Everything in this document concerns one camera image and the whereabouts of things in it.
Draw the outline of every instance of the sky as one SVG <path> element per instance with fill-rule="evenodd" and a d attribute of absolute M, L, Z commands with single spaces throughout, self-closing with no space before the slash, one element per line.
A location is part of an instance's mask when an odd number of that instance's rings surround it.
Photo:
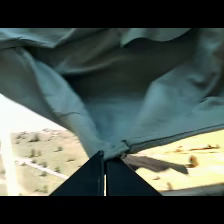
<path fill-rule="evenodd" d="M 44 128 L 64 129 L 0 94 L 0 129 L 4 131 L 5 128 L 10 132 L 39 131 Z"/>

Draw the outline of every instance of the black triangular object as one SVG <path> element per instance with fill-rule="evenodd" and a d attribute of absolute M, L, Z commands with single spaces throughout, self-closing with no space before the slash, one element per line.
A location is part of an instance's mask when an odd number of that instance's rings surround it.
<path fill-rule="evenodd" d="M 103 196 L 104 160 L 99 151 L 50 196 Z"/>
<path fill-rule="evenodd" d="M 106 162 L 107 196 L 162 196 L 121 159 Z"/>

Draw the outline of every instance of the ground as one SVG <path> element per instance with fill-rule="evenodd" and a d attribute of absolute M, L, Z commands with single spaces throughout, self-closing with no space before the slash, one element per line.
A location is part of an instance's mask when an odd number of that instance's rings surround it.
<path fill-rule="evenodd" d="M 223 183 L 223 136 L 224 130 L 212 132 L 147 149 L 134 155 L 188 166 L 188 175 L 172 168 L 161 172 L 139 168 L 136 172 L 161 192 Z M 36 164 L 46 162 L 49 169 L 59 169 L 60 173 L 66 176 L 72 175 L 88 160 L 78 138 L 69 131 L 46 129 L 42 132 L 13 133 L 11 139 L 15 157 L 32 156 L 31 159 L 35 160 Z M 207 145 L 214 148 L 205 149 Z M 196 157 L 198 164 L 190 168 L 189 158 L 192 155 Z M 65 181 L 51 174 L 41 176 L 43 171 L 28 165 L 16 165 L 16 170 L 21 195 L 49 195 Z M 4 168 L 0 160 L 1 171 L 4 171 Z M 0 195 L 7 195 L 4 178 L 4 172 L 1 172 Z"/>

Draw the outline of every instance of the gray fabric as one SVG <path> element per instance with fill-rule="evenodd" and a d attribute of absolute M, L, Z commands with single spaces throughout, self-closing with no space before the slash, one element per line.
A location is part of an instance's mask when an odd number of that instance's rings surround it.
<path fill-rule="evenodd" d="M 0 29 L 0 92 L 105 159 L 224 127 L 223 28 Z"/>

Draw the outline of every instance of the green fabric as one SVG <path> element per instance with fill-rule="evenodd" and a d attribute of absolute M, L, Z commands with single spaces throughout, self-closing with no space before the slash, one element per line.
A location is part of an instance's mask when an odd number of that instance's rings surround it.
<path fill-rule="evenodd" d="M 0 29 L 0 92 L 105 159 L 224 127 L 223 28 Z"/>

